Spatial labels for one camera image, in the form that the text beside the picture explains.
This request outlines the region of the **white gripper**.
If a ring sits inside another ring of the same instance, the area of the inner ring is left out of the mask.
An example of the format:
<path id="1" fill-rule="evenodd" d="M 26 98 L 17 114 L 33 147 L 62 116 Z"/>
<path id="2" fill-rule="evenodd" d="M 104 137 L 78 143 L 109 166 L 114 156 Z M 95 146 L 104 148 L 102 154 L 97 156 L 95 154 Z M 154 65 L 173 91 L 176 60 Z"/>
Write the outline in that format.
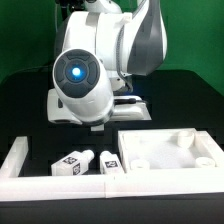
<path id="1" fill-rule="evenodd" d="M 81 114 L 78 115 L 61 101 L 55 89 L 51 89 L 47 98 L 47 116 L 55 124 L 85 125 L 92 131 L 100 131 L 108 121 L 143 120 L 142 103 L 145 102 L 138 96 L 116 96 L 111 105 L 102 110 L 79 104 Z"/>

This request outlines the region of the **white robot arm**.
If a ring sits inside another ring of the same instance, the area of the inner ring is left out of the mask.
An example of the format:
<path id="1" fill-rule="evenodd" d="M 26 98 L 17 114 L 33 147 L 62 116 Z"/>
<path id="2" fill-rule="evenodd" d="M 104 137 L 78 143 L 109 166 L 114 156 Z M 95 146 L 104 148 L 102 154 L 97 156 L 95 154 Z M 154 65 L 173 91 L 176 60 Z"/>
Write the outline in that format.
<path id="1" fill-rule="evenodd" d="M 133 12 L 123 12 L 112 0 L 71 4 L 74 11 L 55 41 L 48 120 L 94 131 L 108 121 L 149 120 L 146 103 L 130 94 L 131 77 L 152 73 L 165 59 L 160 0 L 137 0 Z"/>

